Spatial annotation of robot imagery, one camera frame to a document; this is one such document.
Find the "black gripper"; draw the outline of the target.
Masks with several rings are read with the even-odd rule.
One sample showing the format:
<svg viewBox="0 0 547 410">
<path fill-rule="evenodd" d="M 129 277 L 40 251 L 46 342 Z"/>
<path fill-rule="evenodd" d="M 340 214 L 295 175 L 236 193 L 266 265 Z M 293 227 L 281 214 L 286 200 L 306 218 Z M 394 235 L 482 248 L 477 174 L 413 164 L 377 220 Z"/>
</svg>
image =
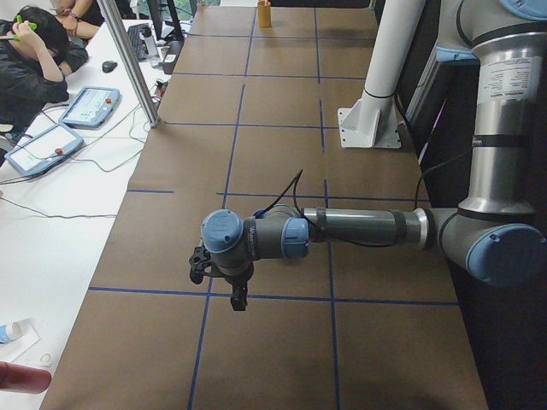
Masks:
<svg viewBox="0 0 547 410">
<path fill-rule="evenodd" d="M 232 294 L 230 303 L 232 310 L 243 312 L 247 308 L 247 283 L 252 278 L 254 272 L 253 263 L 244 263 L 237 266 L 218 266 L 219 271 L 225 280 L 232 284 Z"/>
</svg>

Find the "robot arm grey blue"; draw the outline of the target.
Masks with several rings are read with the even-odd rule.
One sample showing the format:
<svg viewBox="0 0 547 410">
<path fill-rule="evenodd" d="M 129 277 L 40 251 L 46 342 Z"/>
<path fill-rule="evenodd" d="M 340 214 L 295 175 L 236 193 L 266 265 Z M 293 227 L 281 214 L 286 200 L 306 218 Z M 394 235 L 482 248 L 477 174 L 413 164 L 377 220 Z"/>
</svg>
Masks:
<svg viewBox="0 0 547 410">
<path fill-rule="evenodd" d="M 436 45 L 439 62 L 479 63 L 469 189 L 456 208 L 372 211 L 274 201 L 247 219 L 216 210 L 189 259 L 191 281 L 225 279 L 232 308 L 243 311 L 255 261 L 302 258 L 311 243 L 334 241 L 365 248 L 413 243 L 497 287 L 541 272 L 546 240 L 531 225 L 525 179 L 546 57 L 546 4 L 443 1 Z"/>
</svg>

